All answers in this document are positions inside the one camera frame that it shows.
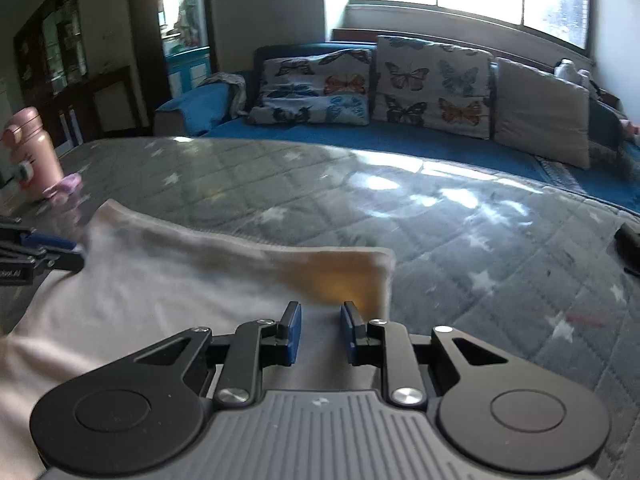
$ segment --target gray quilt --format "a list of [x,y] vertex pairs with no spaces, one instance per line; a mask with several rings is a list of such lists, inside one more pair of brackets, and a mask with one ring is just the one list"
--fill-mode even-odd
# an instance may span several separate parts
[[[123,139],[62,158],[84,188],[25,223],[80,239],[113,198],[185,226],[298,246],[384,246],[398,258],[393,320],[453,325],[595,390],[612,417],[596,468],[640,471],[640,280],[613,235],[640,219],[508,174],[410,156],[291,142]],[[0,324],[31,288],[0,290]]]

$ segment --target pink water bottle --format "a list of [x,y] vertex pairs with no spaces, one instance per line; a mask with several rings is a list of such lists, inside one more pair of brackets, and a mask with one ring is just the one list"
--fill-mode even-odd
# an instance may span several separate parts
[[20,187],[32,200],[43,198],[42,192],[64,177],[51,137],[42,127],[36,108],[20,110],[8,121],[2,143],[11,150],[10,160],[14,166],[22,162],[31,165],[33,173],[20,181]]

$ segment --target metal bolt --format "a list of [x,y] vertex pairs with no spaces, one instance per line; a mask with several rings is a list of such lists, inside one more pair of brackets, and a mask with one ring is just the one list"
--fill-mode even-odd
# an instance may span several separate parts
[[394,390],[391,394],[391,398],[398,404],[413,406],[414,404],[420,404],[424,396],[420,390],[405,386]]
[[249,392],[242,388],[222,388],[218,392],[218,400],[225,404],[242,404],[249,400]]

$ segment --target pillow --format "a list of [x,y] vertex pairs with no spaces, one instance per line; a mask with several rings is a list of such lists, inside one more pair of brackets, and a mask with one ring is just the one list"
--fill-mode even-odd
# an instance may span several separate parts
[[589,91],[499,57],[496,142],[589,169]]
[[373,118],[489,138],[489,65],[484,50],[378,37]]
[[249,120],[258,124],[369,124],[370,63],[371,52],[361,48],[268,59]]

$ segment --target sofa armrest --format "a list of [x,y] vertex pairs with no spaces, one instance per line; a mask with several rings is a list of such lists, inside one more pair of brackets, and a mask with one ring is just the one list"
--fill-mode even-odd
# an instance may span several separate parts
[[228,83],[216,82],[194,88],[156,110],[154,134],[185,137],[206,134],[228,120],[231,99],[232,88]]

